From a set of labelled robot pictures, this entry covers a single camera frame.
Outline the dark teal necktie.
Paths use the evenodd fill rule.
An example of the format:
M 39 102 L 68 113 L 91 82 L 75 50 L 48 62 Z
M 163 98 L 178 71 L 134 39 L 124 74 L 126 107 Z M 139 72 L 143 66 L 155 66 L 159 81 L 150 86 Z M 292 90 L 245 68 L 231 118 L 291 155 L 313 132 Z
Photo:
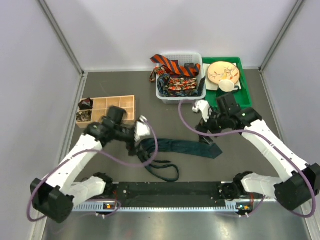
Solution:
M 223 151 L 213 141 L 210 142 L 196 142 L 189 140 L 176 140 L 168 138 L 159 138 L 158 152 L 159 153 L 177 153 L 196 157 L 203 157 L 208 159 L 216 159 L 222 155 Z M 146 138 L 138 145 L 138 158 L 142 163 L 145 163 L 151 158 L 156 150 L 156 143 L 153 138 Z M 168 178 L 161 176 L 155 170 L 165 170 L 168 168 L 175 169 L 175 176 Z M 153 163 L 147 165 L 145 169 L 154 177 L 173 183 L 179 180 L 180 170 L 177 165 L 173 164 L 170 160 L 154 160 Z

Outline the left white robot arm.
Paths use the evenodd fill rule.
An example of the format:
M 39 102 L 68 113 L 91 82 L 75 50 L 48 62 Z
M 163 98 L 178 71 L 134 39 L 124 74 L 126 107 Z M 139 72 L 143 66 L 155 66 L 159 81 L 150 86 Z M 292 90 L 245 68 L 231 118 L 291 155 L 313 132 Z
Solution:
M 56 223 L 64 222 L 74 207 L 100 195 L 109 198 L 114 187 L 109 178 L 96 173 L 84 182 L 75 180 L 96 154 L 112 141 L 126 143 L 129 152 L 134 151 L 141 137 L 149 136 L 151 128 L 142 115 L 133 125 L 125 125 L 126 111 L 111 106 L 100 122 L 90 123 L 80 135 L 76 145 L 61 163 L 42 179 L 35 178 L 30 184 L 30 199 L 27 204 L 27 218 L 31 222 L 31 208 L 42 213 Z

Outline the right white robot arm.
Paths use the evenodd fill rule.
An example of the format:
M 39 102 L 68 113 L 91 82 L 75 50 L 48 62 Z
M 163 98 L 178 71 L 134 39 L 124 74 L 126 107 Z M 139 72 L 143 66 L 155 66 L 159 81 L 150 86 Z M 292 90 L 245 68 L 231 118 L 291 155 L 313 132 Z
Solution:
M 196 130 L 202 134 L 221 134 L 231 129 L 255 146 L 276 170 L 278 176 L 263 176 L 251 171 L 239 173 L 233 192 L 239 198 L 257 193 L 277 200 L 294 211 L 320 193 L 320 166 L 309 164 L 294 154 L 267 126 L 252 107 L 241 108 L 228 93 L 217 99 L 215 110 L 206 100 L 197 100 L 193 112 L 202 119 Z

